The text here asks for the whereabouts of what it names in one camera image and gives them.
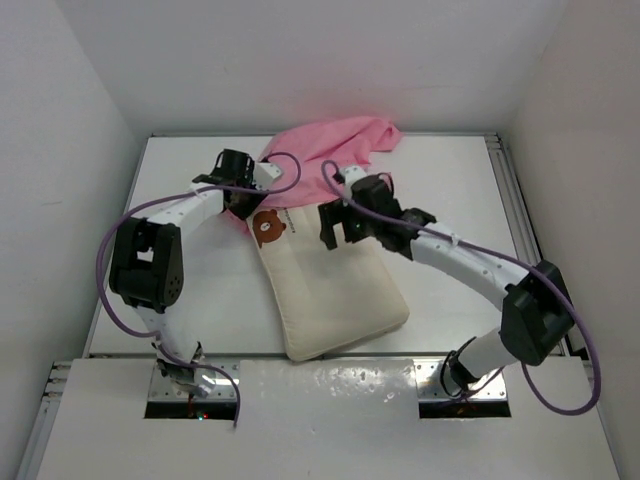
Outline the pink pillowcase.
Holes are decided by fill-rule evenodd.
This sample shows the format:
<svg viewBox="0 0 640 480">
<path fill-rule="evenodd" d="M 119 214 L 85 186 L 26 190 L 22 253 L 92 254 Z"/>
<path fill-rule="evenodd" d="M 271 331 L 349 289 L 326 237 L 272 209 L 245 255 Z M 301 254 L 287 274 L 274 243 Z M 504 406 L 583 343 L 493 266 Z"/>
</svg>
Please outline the pink pillowcase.
<svg viewBox="0 0 640 480">
<path fill-rule="evenodd" d="M 390 119 L 375 116 L 320 121 L 283 131 L 271 138 L 260 156 L 271 155 L 270 162 L 283 170 L 275 188 L 290 184 L 296 176 L 295 163 L 287 154 L 298 159 L 301 178 L 295 187 L 268 196 L 259 207 L 278 210 L 333 200 L 335 196 L 321 173 L 324 161 L 332 160 L 341 167 L 358 164 L 367 169 L 372 153 L 393 151 L 402 137 Z"/>
</svg>

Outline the cream pillow with bear print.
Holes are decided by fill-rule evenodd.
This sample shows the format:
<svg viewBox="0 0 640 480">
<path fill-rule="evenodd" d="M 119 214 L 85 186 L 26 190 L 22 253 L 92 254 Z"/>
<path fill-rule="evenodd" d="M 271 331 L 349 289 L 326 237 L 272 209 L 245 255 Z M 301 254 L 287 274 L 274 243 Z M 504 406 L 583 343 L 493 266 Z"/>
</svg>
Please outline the cream pillow with bear print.
<svg viewBox="0 0 640 480">
<path fill-rule="evenodd" d="M 316 205 L 264 207 L 247 221 L 280 312 L 285 353 L 307 361 L 402 326 L 410 310 L 398 286 L 365 239 L 320 239 Z"/>
</svg>

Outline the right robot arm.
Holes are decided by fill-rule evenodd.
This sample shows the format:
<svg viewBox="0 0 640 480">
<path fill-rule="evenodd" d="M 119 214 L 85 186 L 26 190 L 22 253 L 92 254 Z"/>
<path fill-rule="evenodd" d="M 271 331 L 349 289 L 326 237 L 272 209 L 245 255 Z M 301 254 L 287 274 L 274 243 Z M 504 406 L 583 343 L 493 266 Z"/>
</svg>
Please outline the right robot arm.
<svg viewBox="0 0 640 480">
<path fill-rule="evenodd" d="M 391 183 L 355 165 L 324 179 L 339 196 L 318 208 L 320 239 L 328 249 L 338 245 L 337 226 L 348 243 L 373 238 L 464 284 L 500 312 L 497 328 L 467 340 L 443 361 L 440 385 L 447 396 L 466 396 L 483 376 L 511 364 L 540 365 L 573 328 L 564 280 L 554 264 L 519 265 L 467 247 L 433 215 L 402 208 Z"/>
</svg>

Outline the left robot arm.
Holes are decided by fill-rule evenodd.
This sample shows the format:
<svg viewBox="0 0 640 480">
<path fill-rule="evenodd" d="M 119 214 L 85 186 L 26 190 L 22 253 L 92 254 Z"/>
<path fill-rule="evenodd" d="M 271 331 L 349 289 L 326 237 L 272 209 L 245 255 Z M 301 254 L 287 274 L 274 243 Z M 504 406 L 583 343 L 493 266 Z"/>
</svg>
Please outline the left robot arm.
<svg viewBox="0 0 640 480">
<path fill-rule="evenodd" d="M 154 338 L 160 373 L 178 390 L 206 395 L 216 378 L 191 367 L 203 359 L 201 343 L 167 313 L 185 285 L 183 240 L 226 211 L 248 218 L 281 176 L 267 159 L 225 149 L 211 172 L 192 180 L 187 197 L 150 217 L 131 216 L 116 230 L 109 287 L 142 319 Z"/>
</svg>

